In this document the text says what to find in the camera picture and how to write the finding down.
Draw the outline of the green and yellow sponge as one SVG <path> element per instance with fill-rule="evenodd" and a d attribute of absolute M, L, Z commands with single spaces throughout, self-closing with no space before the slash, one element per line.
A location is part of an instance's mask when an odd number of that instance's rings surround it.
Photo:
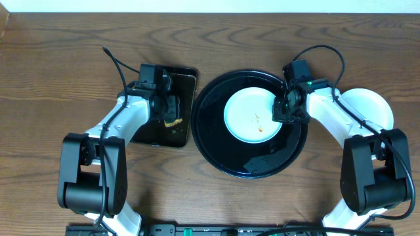
<path fill-rule="evenodd" d="M 173 127 L 173 126 L 175 126 L 175 125 L 177 125 L 177 124 L 179 124 L 181 122 L 182 122 L 182 118 L 175 119 L 174 121 L 171 121 L 171 122 L 164 121 L 164 125 L 165 125 L 166 128 L 169 128 L 169 127 Z"/>

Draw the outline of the light blue plate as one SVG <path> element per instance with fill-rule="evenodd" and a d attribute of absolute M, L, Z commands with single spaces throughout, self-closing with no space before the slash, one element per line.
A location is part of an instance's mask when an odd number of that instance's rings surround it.
<path fill-rule="evenodd" d="M 366 88 L 354 88 L 342 94 L 342 98 L 355 110 L 385 130 L 394 127 L 394 115 L 387 101 Z"/>
<path fill-rule="evenodd" d="M 259 87 L 237 91 L 224 108 L 224 122 L 228 131 L 238 140 L 259 144 L 275 137 L 282 127 L 272 120 L 275 95 Z"/>

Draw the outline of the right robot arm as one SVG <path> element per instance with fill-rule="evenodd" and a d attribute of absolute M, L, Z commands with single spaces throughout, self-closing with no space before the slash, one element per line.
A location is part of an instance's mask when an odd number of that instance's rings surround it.
<path fill-rule="evenodd" d="M 400 203 L 415 206 L 408 139 L 394 128 L 389 104 L 372 90 L 354 88 L 341 93 L 327 79 L 288 79 L 286 92 L 274 100 L 273 121 L 321 123 L 343 149 L 342 198 L 322 220 L 324 227 L 361 230 Z"/>

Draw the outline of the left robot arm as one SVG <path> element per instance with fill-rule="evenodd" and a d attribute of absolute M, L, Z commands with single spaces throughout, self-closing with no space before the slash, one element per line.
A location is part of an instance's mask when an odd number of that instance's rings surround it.
<path fill-rule="evenodd" d="M 127 202 L 126 147 L 185 146 L 196 81 L 194 70 L 148 65 L 97 125 L 64 137 L 57 201 L 93 220 L 87 235 L 140 235 L 142 217 Z"/>

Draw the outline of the black rectangular water tray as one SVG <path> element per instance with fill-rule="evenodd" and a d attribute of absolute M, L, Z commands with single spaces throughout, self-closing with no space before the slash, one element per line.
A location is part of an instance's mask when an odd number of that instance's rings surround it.
<path fill-rule="evenodd" d="M 164 121 L 150 120 L 132 137 L 133 143 L 181 148 L 188 139 L 189 122 L 196 91 L 197 71 L 190 68 L 162 66 L 173 78 L 171 91 L 180 98 L 182 122 L 166 128 Z"/>

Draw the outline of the black round tray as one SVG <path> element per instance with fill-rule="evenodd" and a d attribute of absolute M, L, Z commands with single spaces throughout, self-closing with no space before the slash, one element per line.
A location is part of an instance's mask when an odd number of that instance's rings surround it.
<path fill-rule="evenodd" d="M 236 70 L 212 80 L 194 102 L 191 129 L 194 141 L 205 159 L 220 171 L 238 178 L 266 178 L 287 168 L 306 142 L 308 125 L 282 125 L 274 137 L 259 144 L 242 142 L 228 131 L 224 107 L 237 91 L 260 87 L 284 95 L 285 83 L 261 70 Z"/>

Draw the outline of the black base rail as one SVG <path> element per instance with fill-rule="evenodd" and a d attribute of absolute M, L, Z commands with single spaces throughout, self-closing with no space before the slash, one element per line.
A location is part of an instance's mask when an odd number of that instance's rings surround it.
<path fill-rule="evenodd" d="M 135 231 L 136 236 L 256 236 L 266 232 L 272 235 L 307 236 L 333 235 L 325 230 L 309 230 L 307 226 L 288 225 L 283 227 L 245 227 L 245 226 L 174 226 L 171 224 L 154 224 L 144 226 Z M 67 226 L 65 236 L 101 236 L 119 235 L 115 230 L 106 226 Z"/>

